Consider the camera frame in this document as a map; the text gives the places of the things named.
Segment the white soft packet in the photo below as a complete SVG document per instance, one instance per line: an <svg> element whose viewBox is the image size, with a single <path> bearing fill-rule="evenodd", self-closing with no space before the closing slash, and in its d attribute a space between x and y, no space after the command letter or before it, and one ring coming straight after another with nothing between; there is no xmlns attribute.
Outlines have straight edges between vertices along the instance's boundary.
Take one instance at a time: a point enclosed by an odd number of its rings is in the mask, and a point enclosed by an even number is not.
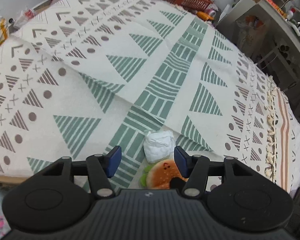
<svg viewBox="0 0 300 240"><path fill-rule="evenodd" d="M143 150L149 164L169 159L175 148L175 138L172 131L149 131L145 135Z"/></svg>

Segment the patterned white green blanket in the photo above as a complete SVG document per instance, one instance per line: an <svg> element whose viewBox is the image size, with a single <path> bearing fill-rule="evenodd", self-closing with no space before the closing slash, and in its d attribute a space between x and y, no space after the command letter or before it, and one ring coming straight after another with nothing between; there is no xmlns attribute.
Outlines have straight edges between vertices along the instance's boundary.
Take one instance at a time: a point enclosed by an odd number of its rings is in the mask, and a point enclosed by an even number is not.
<svg viewBox="0 0 300 240"><path fill-rule="evenodd" d="M168 130L190 154L234 157L300 185L288 98L233 43L161 0L61 0L0 47L0 176L122 148L111 184L136 186L143 142Z"/></svg>

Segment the hamburger plush toy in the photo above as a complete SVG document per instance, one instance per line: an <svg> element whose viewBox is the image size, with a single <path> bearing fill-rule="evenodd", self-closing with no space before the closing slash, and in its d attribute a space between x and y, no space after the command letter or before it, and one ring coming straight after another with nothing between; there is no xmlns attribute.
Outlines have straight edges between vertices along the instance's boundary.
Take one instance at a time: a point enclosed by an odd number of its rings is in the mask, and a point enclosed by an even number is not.
<svg viewBox="0 0 300 240"><path fill-rule="evenodd" d="M144 168L140 184L147 189L166 190L170 189L170 181L173 178L187 181L187 178L184 178L179 172L173 159L164 159Z"/></svg>

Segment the white side table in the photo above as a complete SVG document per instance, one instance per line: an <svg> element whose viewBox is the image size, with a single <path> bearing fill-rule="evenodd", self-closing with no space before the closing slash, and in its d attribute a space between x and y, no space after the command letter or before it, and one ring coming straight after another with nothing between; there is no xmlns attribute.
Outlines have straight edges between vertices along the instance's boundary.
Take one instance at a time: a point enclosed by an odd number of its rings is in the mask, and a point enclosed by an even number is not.
<svg viewBox="0 0 300 240"><path fill-rule="evenodd" d="M287 41L287 44L292 48L292 52L296 55L297 68L300 70L300 40L288 22L266 0L239 0L233 8L223 11L224 16L219 19L217 29L225 37L232 37L234 24L250 10L258 11L261 13L262 19L270 20L267 34ZM296 82L296 85L289 89L288 94L294 100L300 100L300 72L296 75L289 65L285 62L283 65L291 78Z"/></svg>

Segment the red white plastic bag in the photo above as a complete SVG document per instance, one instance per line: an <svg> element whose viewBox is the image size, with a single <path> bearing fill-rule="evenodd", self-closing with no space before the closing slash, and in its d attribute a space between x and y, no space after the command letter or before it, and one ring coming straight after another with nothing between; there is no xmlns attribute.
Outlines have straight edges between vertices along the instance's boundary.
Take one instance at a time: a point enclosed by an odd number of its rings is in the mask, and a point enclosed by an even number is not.
<svg viewBox="0 0 300 240"><path fill-rule="evenodd" d="M20 16L15 20L13 26L16 29L20 29L23 25L29 22L36 16L36 12L32 9L24 10L21 12Z"/></svg>

